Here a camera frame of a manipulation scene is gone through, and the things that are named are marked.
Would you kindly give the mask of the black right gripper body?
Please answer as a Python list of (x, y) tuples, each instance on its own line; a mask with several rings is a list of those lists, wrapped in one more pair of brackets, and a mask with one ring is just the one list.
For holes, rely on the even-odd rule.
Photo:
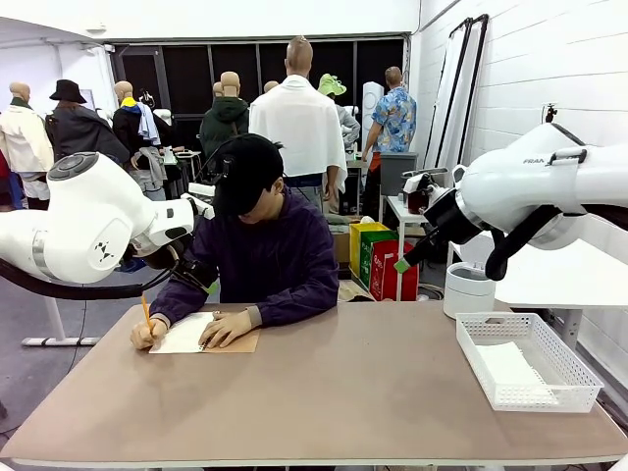
[(472, 238), (472, 223), (457, 203), (457, 190), (449, 189), (434, 201), (424, 216), (433, 228), (428, 238), (432, 243), (465, 243)]

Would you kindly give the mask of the person's right hand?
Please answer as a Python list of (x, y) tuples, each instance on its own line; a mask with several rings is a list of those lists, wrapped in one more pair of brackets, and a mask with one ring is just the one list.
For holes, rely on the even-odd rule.
[(137, 350), (150, 348), (161, 342), (168, 332), (166, 323), (159, 319), (150, 319), (139, 323), (131, 330), (131, 344)]

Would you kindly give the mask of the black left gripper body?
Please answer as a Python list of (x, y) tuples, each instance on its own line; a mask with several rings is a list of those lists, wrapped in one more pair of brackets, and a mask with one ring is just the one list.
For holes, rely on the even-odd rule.
[(194, 288), (209, 289), (214, 284), (214, 265), (183, 258), (175, 262), (172, 278)]

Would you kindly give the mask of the person's left hand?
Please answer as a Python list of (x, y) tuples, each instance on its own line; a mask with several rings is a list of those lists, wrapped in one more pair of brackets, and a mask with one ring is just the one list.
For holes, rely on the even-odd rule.
[(246, 311), (218, 312), (202, 332), (198, 341), (199, 347), (201, 349), (226, 347), (251, 330), (252, 323)]

